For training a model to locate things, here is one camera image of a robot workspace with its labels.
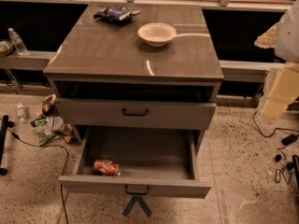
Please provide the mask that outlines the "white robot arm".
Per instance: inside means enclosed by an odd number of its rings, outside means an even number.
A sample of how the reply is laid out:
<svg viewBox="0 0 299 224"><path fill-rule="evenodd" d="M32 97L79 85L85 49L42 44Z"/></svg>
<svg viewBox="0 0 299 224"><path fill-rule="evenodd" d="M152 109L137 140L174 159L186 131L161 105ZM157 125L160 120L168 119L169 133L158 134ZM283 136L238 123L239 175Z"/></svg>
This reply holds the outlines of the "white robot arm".
<svg viewBox="0 0 299 224"><path fill-rule="evenodd" d="M276 77L260 109L268 119L279 118L299 97L299 7L290 8L254 42L262 49L273 48L285 65L276 71Z"/></svg>

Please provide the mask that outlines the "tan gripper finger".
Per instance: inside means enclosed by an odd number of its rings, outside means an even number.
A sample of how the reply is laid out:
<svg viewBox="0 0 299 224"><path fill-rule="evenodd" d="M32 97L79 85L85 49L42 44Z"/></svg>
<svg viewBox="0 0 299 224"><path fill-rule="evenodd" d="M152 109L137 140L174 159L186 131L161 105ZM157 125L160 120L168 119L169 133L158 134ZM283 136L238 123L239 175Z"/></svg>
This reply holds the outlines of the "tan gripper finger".
<svg viewBox="0 0 299 224"><path fill-rule="evenodd" d="M298 97L299 63L286 63L275 73L261 114L268 119L278 119Z"/></svg>
<svg viewBox="0 0 299 224"><path fill-rule="evenodd" d="M275 23L265 33L256 38L254 45L262 49L273 49L276 45L277 28L278 24Z"/></svg>

